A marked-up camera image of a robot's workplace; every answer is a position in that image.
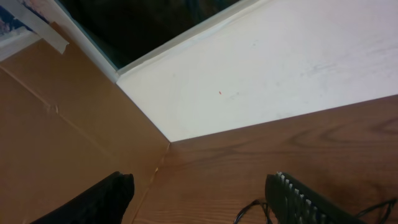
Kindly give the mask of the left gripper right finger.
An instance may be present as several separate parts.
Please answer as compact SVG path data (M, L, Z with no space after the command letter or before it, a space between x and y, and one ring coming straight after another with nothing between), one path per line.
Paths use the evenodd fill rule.
M279 223L364 224L285 172L267 175L265 197Z

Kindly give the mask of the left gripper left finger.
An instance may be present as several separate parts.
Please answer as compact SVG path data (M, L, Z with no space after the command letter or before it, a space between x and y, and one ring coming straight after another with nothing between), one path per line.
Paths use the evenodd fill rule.
M32 224L121 224L134 193L134 176L114 172Z

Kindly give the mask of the cardboard side panel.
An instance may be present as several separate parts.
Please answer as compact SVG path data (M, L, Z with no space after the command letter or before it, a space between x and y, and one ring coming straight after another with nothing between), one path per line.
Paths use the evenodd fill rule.
M132 223L168 146L73 41L1 62L2 223L30 223L116 171L134 176Z

